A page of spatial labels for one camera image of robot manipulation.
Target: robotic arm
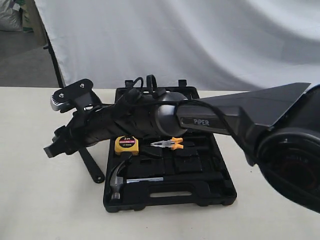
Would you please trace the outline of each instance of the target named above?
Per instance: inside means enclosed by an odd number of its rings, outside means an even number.
[[[88,79],[56,91],[54,110],[77,111],[54,132],[44,149],[48,157],[123,135],[178,137],[187,129],[230,135],[280,194],[320,213],[320,86],[307,91],[309,83],[293,83],[187,100],[164,88],[144,94],[133,85],[110,105],[101,103]]]

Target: pliers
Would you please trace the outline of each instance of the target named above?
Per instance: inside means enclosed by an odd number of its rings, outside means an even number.
[[[176,150],[176,149],[183,149],[184,146],[179,144],[182,143],[184,139],[182,137],[179,138],[171,138],[171,140],[163,140],[163,141],[156,141],[151,143],[150,145],[152,147],[159,147],[159,148],[171,148],[171,150]]]

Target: tape measure label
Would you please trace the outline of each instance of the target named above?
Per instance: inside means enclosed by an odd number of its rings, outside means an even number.
[[[131,148],[135,143],[136,140],[132,136],[124,136],[119,140],[119,145],[122,148]]]

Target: floor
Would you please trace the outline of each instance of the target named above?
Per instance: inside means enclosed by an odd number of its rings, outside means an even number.
[[[33,33],[0,31],[0,87],[58,87],[50,54]]]

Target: black plastic housing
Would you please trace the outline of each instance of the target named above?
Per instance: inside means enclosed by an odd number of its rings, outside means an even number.
[[[127,87],[118,88],[115,100],[127,90]],[[196,88],[186,86],[185,80],[180,80],[179,86],[165,87],[165,90],[179,92],[188,99],[199,98]],[[142,91],[148,94],[148,88],[143,88]],[[237,198],[237,192],[213,134],[189,130],[182,137],[184,149],[174,151],[170,148],[150,146],[152,142],[168,140],[169,137],[138,139],[139,155],[133,156],[130,164],[121,170],[119,175],[125,179],[135,179],[176,175],[189,175],[192,178],[192,174],[220,174],[221,179],[188,180],[186,177],[181,181],[140,181],[124,184],[120,191],[121,201],[113,202],[109,180],[113,169],[121,162],[121,157],[115,154],[115,139],[111,139],[103,194],[105,209],[115,213],[121,210],[138,211],[146,206],[172,204],[194,203],[202,207],[217,204],[231,205]],[[151,194],[175,192],[177,194],[172,196],[151,197]],[[189,195],[180,195],[179,192],[188,192]]]

